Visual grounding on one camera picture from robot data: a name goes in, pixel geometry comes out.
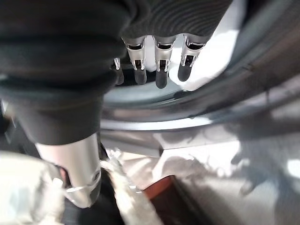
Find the chrome tube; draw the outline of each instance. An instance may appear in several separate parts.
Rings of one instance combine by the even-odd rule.
[[[90,207],[100,189],[97,135],[64,145],[35,144],[42,159],[57,165],[68,186],[65,196],[80,208]]]

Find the crumpled fabric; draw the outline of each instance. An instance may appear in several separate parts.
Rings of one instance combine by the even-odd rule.
[[[55,166],[0,151],[0,225],[61,225],[62,185]]]
[[[109,173],[115,199],[126,225],[163,225],[154,206],[144,193],[126,176],[118,160],[119,150],[107,150],[108,159],[101,166]]]

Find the metal fingertip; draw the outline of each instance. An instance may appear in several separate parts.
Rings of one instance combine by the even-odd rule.
[[[168,83],[168,73],[163,70],[156,71],[155,83],[159,89],[165,88]]]
[[[135,81],[138,85],[143,85],[147,82],[146,70],[135,70]]]
[[[190,66],[179,66],[178,79],[182,82],[187,81],[191,75],[192,68]]]
[[[119,69],[116,71],[118,75],[118,80],[116,82],[116,85],[121,85],[124,83],[124,75],[122,69]]]

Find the brown leather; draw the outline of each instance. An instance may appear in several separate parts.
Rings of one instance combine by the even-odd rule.
[[[144,190],[165,225],[211,225],[175,176],[167,176]]]

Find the robotic hand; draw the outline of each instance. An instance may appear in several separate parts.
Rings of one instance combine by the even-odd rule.
[[[1,1],[0,98],[11,104],[41,158],[60,169],[66,197],[76,206],[90,207],[99,193],[96,133],[103,95],[122,82],[111,69],[113,62],[120,70],[117,59],[127,48],[136,81],[144,84],[144,37],[153,35],[157,86],[164,88],[173,42],[176,35],[185,34],[181,64],[186,69],[179,77],[187,80],[230,3]]]

